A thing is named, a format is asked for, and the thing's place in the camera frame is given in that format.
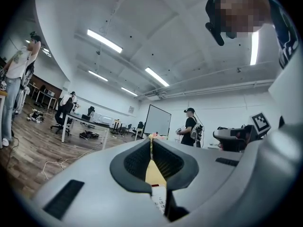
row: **black t-shirt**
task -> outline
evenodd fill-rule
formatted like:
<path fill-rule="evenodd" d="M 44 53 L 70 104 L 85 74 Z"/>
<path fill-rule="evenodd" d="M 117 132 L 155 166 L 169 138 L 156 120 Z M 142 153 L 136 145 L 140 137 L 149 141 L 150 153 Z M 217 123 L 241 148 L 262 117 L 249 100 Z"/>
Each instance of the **black t-shirt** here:
<path fill-rule="evenodd" d="M 191 127 L 193 129 L 193 127 L 196 125 L 196 118 L 195 117 L 190 117 L 186 120 L 186 124 L 185 124 L 185 127 L 188 128 L 188 127 Z M 190 133 L 186 133 L 184 136 L 183 136 L 183 139 L 181 141 L 181 144 L 183 145 L 188 145 L 188 146 L 193 146 L 194 145 L 194 142 L 195 140 L 192 139 L 190 137 Z"/>

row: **bag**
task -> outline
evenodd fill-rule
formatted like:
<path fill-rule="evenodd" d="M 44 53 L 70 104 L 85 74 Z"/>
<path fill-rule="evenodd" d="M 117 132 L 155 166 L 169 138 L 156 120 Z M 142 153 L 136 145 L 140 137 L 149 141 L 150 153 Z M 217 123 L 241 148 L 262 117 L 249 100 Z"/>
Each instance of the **bag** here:
<path fill-rule="evenodd" d="M 192 128 L 191 132 L 190 132 L 190 137 L 193 139 L 193 140 L 196 140 L 197 141 L 200 141 L 201 140 L 201 136 L 202 136 L 202 126 L 200 123 L 197 122 L 196 118 L 195 117 L 192 117 L 195 119 L 195 122 L 196 122 L 196 125 Z"/>

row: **person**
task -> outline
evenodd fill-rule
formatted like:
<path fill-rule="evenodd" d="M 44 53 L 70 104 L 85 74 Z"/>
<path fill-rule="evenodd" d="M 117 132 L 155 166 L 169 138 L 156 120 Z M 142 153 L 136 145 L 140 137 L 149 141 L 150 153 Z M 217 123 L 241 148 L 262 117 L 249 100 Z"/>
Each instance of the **person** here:
<path fill-rule="evenodd" d="M 3 146 L 8 146 L 12 140 L 11 120 L 14 103 L 20 88 L 20 82 L 24 76 L 27 66 L 37 58 L 40 48 L 41 37 L 35 35 L 31 38 L 27 47 L 24 46 L 21 50 L 17 51 L 3 68 L 3 70 L 8 70 L 5 76 L 8 96 L 4 102 L 1 122 Z"/>
<path fill-rule="evenodd" d="M 195 140 L 190 137 L 190 133 L 197 122 L 194 114 L 195 110 L 193 108 L 188 108 L 186 110 L 186 116 L 188 117 L 185 123 L 186 129 L 183 131 L 178 131 L 177 133 L 178 135 L 183 135 L 183 139 L 181 141 L 181 144 L 183 145 L 194 146 Z"/>
<path fill-rule="evenodd" d="M 73 104 L 77 104 L 76 93 L 74 91 L 72 91 L 72 93 L 70 95 L 69 94 L 64 95 L 64 97 L 62 98 L 62 100 L 60 102 L 60 106 L 65 105 L 67 100 L 69 100 L 69 98 L 71 98 L 71 101 L 72 101 Z"/>
<path fill-rule="evenodd" d="M 219 45 L 224 45 L 221 32 L 235 38 L 238 32 L 253 33 L 264 24 L 271 24 L 277 34 L 282 68 L 298 47 L 296 28 L 277 0 L 208 0 L 205 9 L 210 18 L 205 26 Z"/>

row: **ceiling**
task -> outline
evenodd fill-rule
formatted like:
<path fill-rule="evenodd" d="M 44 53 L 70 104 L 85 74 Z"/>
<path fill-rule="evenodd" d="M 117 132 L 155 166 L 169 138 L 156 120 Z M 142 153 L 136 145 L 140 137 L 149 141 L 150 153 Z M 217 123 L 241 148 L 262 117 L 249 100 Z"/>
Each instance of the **ceiling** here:
<path fill-rule="evenodd" d="M 224 37 L 225 45 L 217 45 L 205 28 L 207 0 L 52 1 L 62 8 L 54 14 L 65 36 L 58 42 L 70 48 L 65 53 L 74 67 L 98 73 L 119 90 L 125 87 L 143 95 L 162 88 L 145 72 L 147 67 L 171 85 L 161 90 L 167 94 L 274 79 L 279 71 L 271 26 L 260 30 L 257 64 L 250 66 L 251 36 Z M 87 29 L 119 45 L 122 52 L 101 45 L 86 34 Z M 61 67 L 59 57 L 49 49 Z"/>

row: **jeans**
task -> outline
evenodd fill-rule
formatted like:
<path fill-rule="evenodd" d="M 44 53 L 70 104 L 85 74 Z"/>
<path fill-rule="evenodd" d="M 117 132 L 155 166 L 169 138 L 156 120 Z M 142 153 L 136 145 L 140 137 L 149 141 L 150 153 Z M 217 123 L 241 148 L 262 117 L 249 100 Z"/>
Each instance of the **jeans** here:
<path fill-rule="evenodd" d="M 20 88 L 21 78 L 10 79 L 5 77 L 5 82 L 8 96 L 5 98 L 2 113 L 2 138 L 6 138 L 11 142 L 11 118 L 15 100 Z"/>

